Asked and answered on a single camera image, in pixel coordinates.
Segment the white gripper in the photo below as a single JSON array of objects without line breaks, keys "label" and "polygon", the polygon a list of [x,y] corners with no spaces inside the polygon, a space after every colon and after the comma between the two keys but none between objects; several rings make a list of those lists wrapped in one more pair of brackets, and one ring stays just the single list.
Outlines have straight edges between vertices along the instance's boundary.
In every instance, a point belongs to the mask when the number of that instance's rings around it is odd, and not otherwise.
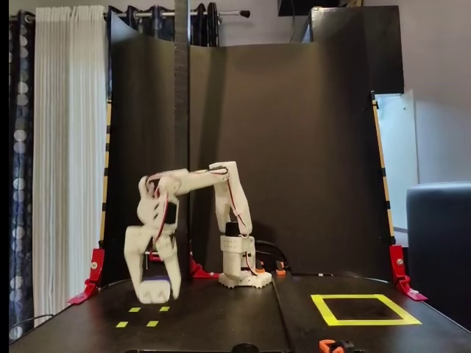
[{"label": "white gripper", "polygon": [[177,255],[177,243],[173,238],[174,229],[164,225],[162,230],[151,226],[127,227],[124,242],[124,258],[132,280],[135,294],[139,294],[139,288],[143,278],[144,252],[151,243],[152,251],[156,252],[164,262],[169,276],[171,293],[174,299],[180,295],[181,271]]}]

